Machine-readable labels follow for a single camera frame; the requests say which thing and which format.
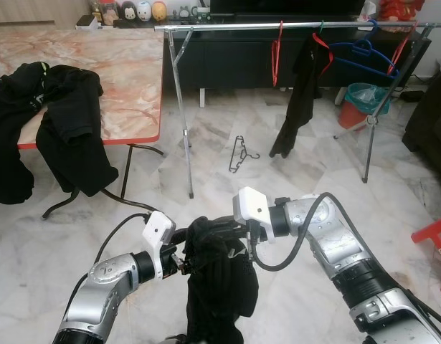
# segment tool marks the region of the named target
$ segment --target red plastic chair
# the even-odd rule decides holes
[[[438,252],[441,254],[441,219],[434,222],[433,224],[417,231],[412,234],[412,240],[414,243],[421,242],[425,239],[432,239],[437,247]]]

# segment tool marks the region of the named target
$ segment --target marble table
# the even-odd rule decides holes
[[[149,143],[160,134],[163,34],[153,29],[0,33],[0,76],[25,62],[69,65],[99,74],[105,145]],[[22,129],[20,149],[36,148],[46,109]]]

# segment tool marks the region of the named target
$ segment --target white tile floor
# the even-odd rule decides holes
[[[412,107],[396,101],[376,131],[368,184],[360,179],[366,131],[334,141],[341,132],[334,95],[316,100],[314,118],[300,129],[287,159],[268,157],[285,118],[288,92],[279,90],[207,90],[207,106],[198,95],[185,94],[191,128],[195,199],[186,192],[184,149],[176,100],[163,101],[160,157],[136,151],[129,199],[165,211],[179,226],[205,215],[232,213],[232,197],[243,186],[269,196],[298,198],[330,191],[337,196],[383,265],[405,286],[441,313],[441,261],[429,242],[415,245],[410,234],[441,217],[441,178],[422,156],[402,144]],[[236,135],[243,135],[250,153],[232,174],[228,163]],[[122,172],[126,147],[107,147],[110,162]],[[34,195],[16,206],[0,204],[0,344],[51,343],[62,312],[79,276],[92,264],[108,232],[138,209],[98,194],[80,196],[41,221],[49,206],[66,196],[41,155],[22,152],[33,172]],[[117,192],[120,181],[109,187]],[[112,240],[104,258],[141,250],[141,220],[127,225]],[[281,260],[293,245],[281,239],[260,247],[269,263]],[[327,280],[305,244],[284,271],[257,268],[260,297],[251,318],[238,327],[246,343],[361,343],[341,295]],[[148,283],[121,306],[108,343],[154,344],[186,326],[186,277]]]

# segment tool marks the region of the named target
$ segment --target robotic arm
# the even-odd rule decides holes
[[[276,206],[268,208],[265,195],[244,188],[233,198],[234,220],[219,219],[212,231],[245,237],[250,258],[270,271],[282,269],[293,259],[279,268],[267,266],[255,250],[259,241],[274,242],[290,234],[298,237],[297,246],[305,237],[329,280],[343,295],[357,328],[368,334],[364,344],[441,344],[441,333],[426,312],[385,272],[350,220],[348,229],[338,219],[338,201],[324,195],[295,201],[277,199]],[[68,306],[53,343],[105,343],[120,302],[140,283],[162,280],[179,270],[189,273],[189,263],[175,255],[174,244],[184,240],[184,232],[174,233],[174,229],[170,219],[155,211],[143,231],[151,255],[145,251],[124,254],[95,264]]]

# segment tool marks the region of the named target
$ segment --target black garment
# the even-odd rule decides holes
[[[21,129],[42,107],[43,62],[22,64],[0,80],[0,203],[17,204],[32,195],[34,177],[19,160]]]
[[[333,57],[328,45],[316,34],[306,39],[293,66],[296,74],[285,122],[270,151],[272,158],[287,158],[295,145],[298,129],[313,118],[313,100],[319,96],[317,79],[326,71]]]
[[[44,114],[36,144],[64,192],[78,187],[93,196],[118,177],[100,138],[99,76],[55,66],[47,73]]]
[[[188,281],[187,342],[243,344],[234,322],[254,312],[257,275],[242,242],[207,235],[209,223],[200,217],[186,234],[186,259],[194,270]]]

